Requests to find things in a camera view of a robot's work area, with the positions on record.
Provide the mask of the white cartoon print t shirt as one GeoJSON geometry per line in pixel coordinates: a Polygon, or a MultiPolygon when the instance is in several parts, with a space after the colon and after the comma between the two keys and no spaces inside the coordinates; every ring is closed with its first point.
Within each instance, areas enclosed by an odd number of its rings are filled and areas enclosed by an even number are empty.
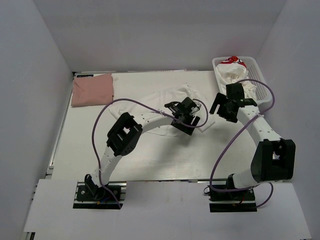
{"type": "MultiPolygon", "coordinates": [[[[167,88],[158,92],[154,92],[139,100],[140,103],[147,105],[153,109],[161,110],[170,114],[171,111],[165,108],[165,104],[170,102],[182,102],[186,97],[190,99],[198,99],[202,101],[201,105],[209,107],[209,102],[206,96],[197,89],[189,86],[187,83],[179,86],[167,88]]],[[[119,101],[112,104],[109,112],[114,118],[120,117],[121,114],[128,112],[136,117],[137,115],[147,114],[150,110],[129,101],[119,101]]],[[[161,126],[149,131],[150,134],[160,135],[165,137],[178,137],[182,132],[173,126],[161,126]]]]}

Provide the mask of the white red print t shirt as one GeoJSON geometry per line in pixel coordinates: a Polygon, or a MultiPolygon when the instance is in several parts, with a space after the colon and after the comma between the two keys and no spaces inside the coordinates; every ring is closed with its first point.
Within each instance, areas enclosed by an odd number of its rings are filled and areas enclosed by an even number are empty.
{"type": "MultiPolygon", "coordinates": [[[[221,93],[226,94],[226,86],[234,84],[240,80],[248,79],[248,68],[246,64],[237,56],[231,56],[221,61],[216,66],[217,80],[221,86],[221,93]]],[[[244,90],[244,97],[257,100],[257,87],[250,81],[241,82],[244,90]]]]}

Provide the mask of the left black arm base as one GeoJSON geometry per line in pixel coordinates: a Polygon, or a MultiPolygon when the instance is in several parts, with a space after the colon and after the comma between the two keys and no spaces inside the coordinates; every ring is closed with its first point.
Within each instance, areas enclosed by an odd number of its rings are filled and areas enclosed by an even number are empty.
{"type": "MultiPolygon", "coordinates": [[[[108,188],[113,192],[120,206],[124,204],[126,197],[126,183],[111,183],[108,188]]],[[[74,209],[87,210],[119,210],[119,206],[115,198],[104,188],[94,196],[85,186],[84,182],[77,184],[76,192],[73,201],[74,209]]]]}

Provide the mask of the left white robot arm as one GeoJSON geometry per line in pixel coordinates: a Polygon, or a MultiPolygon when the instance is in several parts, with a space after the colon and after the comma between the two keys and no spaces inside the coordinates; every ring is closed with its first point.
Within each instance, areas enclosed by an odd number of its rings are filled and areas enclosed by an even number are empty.
{"type": "Polygon", "coordinates": [[[165,104],[164,107],[169,109],[171,114],[160,109],[153,109],[140,102],[138,105],[150,112],[142,113],[136,117],[129,112],[122,113],[107,133],[106,147],[102,157],[99,156],[96,148],[95,132],[102,113],[107,109],[106,107],[101,110],[95,120],[91,143],[97,158],[97,168],[92,174],[87,174],[84,177],[86,190],[94,200],[98,201],[105,196],[115,195],[108,188],[112,172],[122,157],[129,155],[135,149],[142,134],[163,126],[171,126],[191,136],[194,129],[202,126],[198,125],[200,117],[197,116],[202,105],[195,103],[189,97],[182,102],[173,101],[165,104]]]}

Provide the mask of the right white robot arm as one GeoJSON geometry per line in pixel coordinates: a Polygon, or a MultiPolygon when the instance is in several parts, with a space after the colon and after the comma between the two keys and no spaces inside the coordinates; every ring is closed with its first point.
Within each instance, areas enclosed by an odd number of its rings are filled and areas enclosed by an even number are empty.
{"type": "Polygon", "coordinates": [[[227,95],[218,93],[209,112],[217,113],[229,122],[243,124],[219,155],[213,166],[213,174],[227,150],[244,131],[249,133],[256,146],[249,167],[229,175],[224,188],[216,188],[213,179],[209,179],[212,191],[226,193],[229,198],[236,200],[244,191],[260,184],[293,178],[296,144],[291,139],[281,137],[272,129],[253,99],[245,98],[242,93],[227,95]]]}

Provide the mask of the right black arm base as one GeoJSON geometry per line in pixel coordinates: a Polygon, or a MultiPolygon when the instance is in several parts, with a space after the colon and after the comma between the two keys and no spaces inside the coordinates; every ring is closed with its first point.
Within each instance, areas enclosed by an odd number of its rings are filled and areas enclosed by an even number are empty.
{"type": "Polygon", "coordinates": [[[254,191],[243,190],[237,192],[213,191],[210,186],[203,190],[209,196],[209,209],[211,213],[249,213],[257,212],[254,191]]]}

